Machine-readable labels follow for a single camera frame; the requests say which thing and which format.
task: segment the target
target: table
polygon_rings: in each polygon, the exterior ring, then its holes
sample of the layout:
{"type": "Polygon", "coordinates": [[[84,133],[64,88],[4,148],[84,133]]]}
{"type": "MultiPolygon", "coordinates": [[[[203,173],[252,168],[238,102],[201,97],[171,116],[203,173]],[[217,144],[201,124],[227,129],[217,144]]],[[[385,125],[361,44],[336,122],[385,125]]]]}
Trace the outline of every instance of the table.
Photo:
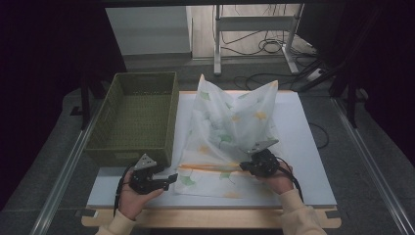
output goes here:
{"type": "MultiPolygon", "coordinates": [[[[246,91],[228,93],[237,97],[246,91]]],[[[194,97],[195,92],[180,92],[172,167],[165,170],[167,175],[174,173],[179,164],[190,119],[186,114],[191,113],[194,97]]],[[[337,212],[336,201],[309,132],[298,94],[279,91],[273,118],[286,157],[289,158],[286,160],[298,172],[297,178],[302,185],[305,202],[320,208],[317,211],[323,227],[339,227],[342,220],[338,216],[328,216],[337,212]],[[301,148],[293,139],[302,143],[301,148]],[[305,170],[305,166],[314,171],[305,170]]],[[[123,168],[100,169],[87,204],[87,208],[95,213],[94,216],[83,216],[82,224],[99,226],[111,221],[113,210],[108,208],[114,202],[114,191],[122,172],[123,168]]],[[[282,210],[272,209],[280,208],[278,205],[277,201],[176,195],[172,185],[168,192],[149,203],[148,208],[140,214],[137,225],[157,228],[281,228],[282,210]]]]}

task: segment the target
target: cloth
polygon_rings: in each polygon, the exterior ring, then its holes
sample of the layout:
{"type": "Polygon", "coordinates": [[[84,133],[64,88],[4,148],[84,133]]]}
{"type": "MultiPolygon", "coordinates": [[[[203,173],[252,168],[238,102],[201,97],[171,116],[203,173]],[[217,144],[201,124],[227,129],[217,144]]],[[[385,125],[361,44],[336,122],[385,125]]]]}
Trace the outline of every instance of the cloth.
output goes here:
{"type": "MultiPolygon", "coordinates": [[[[320,227],[312,207],[307,207],[300,199],[299,191],[293,189],[279,196],[284,210],[282,227],[285,235],[320,235],[326,232],[320,227]]],[[[128,235],[135,225],[119,211],[113,221],[101,226],[96,235],[128,235]]]]}
{"type": "MultiPolygon", "coordinates": [[[[273,200],[275,195],[239,163],[259,141],[279,140],[273,120],[278,81],[245,94],[229,94],[201,76],[189,133],[174,184],[177,194],[203,197],[273,200]]],[[[283,155],[282,143],[269,147],[283,155]]]]}

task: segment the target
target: metal rail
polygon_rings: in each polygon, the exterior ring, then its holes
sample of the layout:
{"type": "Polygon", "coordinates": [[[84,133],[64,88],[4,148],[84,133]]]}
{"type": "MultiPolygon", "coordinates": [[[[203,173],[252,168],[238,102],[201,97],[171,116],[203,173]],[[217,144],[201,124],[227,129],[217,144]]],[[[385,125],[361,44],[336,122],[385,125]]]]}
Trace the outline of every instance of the metal rail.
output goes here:
{"type": "Polygon", "coordinates": [[[415,234],[414,226],[410,221],[408,215],[406,214],[405,209],[399,201],[399,198],[393,192],[391,186],[385,179],[378,165],[376,164],[372,154],[367,148],[364,140],[360,136],[359,130],[353,128],[353,126],[348,121],[345,116],[346,109],[342,104],[342,101],[339,98],[333,98],[332,102],[336,108],[338,115],[340,116],[343,125],[346,128],[348,135],[350,136],[351,141],[353,142],[356,150],[363,160],[369,175],[371,176],[373,182],[375,183],[382,199],[384,200],[388,210],[390,211],[394,222],[400,230],[401,234],[415,234]]]}
{"type": "Polygon", "coordinates": [[[59,174],[58,179],[55,181],[55,184],[49,193],[48,198],[46,199],[46,203],[43,205],[42,211],[40,212],[33,225],[33,228],[30,231],[30,235],[46,234],[48,231],[52,219],[55,216],[56,210],[58,209],[58,206],[61,202],[61,199],[67,190],[69,181],[82,154],[82,150],[91,132],[93,123],[97,119],[98,107],[101,107],[101,103],[102,102],[98,102],[98,104],[93,107],[93,115],[91,121],[89,121],[85,129],[80,131],[76,143],[70,151],[68,159],[62,167],[61,173],[59,174]]]}

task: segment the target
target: human hand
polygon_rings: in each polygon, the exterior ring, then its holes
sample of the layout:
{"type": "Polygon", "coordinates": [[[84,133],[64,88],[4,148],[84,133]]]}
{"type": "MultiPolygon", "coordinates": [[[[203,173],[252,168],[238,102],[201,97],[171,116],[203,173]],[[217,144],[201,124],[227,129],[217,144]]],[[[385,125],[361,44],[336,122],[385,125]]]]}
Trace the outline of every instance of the human hand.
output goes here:
{"type": "Polygon", "coordinates": [[[132,172],[129,171],[124,177],[121,195],[119,197],[119,211],[127,218],[135,220],[146,203],[162,194],[163,190],[158,189],[146,195],[140,195],[128,185],[132,172]]]}
{"type": "MultiPolygon", "coordinates": [[[[287,171],[293,171],[293,168],[290,165],[287,165],[284,162],[279,163],[280,167],[286,169],[287,171]]],[[[271,189],[277,194],[283,194],[294,189],[293,181],[281,170],[277,170],[277,172],[275,172],[275,174],[270,177],[263,178],[257,176],[256,179],[268,184],[271,189]]]]}

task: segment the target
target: wall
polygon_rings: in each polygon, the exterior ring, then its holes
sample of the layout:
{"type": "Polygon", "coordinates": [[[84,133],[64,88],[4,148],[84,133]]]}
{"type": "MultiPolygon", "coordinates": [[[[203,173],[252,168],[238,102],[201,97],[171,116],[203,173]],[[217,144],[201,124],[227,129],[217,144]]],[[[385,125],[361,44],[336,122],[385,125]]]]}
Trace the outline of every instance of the wall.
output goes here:
{"type": "Polygon", "coordinates": [[[185,6],[106,11],[122,55],[190,53],[185,6]]]}

